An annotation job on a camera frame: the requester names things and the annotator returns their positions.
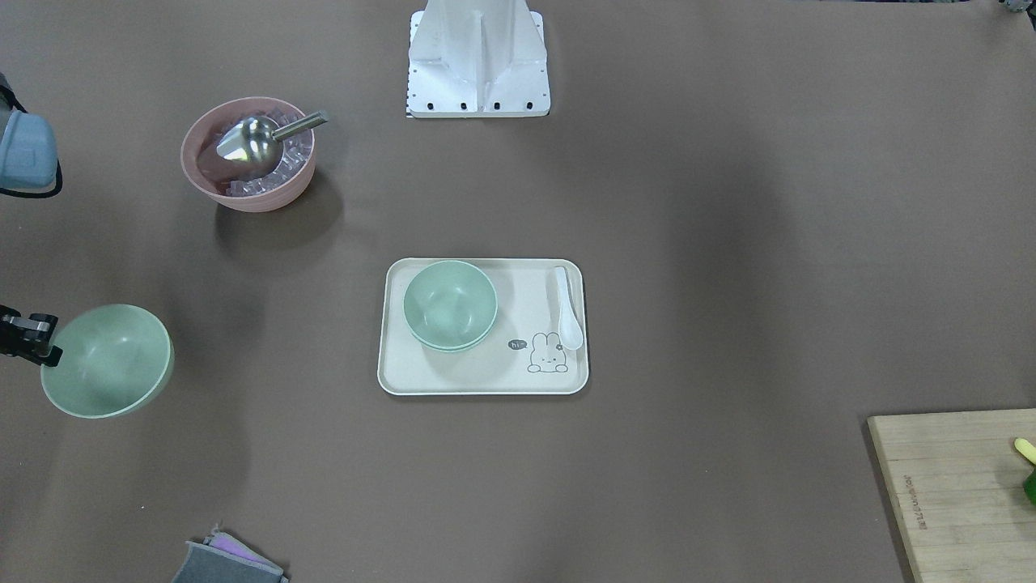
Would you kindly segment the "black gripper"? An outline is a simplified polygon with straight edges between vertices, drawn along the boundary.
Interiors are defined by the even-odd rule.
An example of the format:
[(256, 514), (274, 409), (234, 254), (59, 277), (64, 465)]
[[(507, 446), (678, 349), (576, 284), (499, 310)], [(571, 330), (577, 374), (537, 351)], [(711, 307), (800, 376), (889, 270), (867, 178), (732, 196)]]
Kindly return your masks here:
[(23, 317), (18, 310), (1, 305), (1, 354), (56, 368), (63, 356), (62, 348), (52, 343), (57, 324), (56, 315), (31, 313)]

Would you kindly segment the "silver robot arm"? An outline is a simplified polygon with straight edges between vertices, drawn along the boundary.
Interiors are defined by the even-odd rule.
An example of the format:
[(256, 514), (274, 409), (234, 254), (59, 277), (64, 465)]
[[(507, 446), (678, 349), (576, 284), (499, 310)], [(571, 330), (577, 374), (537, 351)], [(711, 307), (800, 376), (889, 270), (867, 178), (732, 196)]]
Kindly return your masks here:
[[(63, 190), (62, 166), (54, 130), (47, 119), (26, 110), (1, 76), (1, 193), (21, 199), (47, 199)], [(62, 349), (53, 344), (58, 317), (20, 313), (1, 307), (1, 353), (41, 368), (56, 368)]]

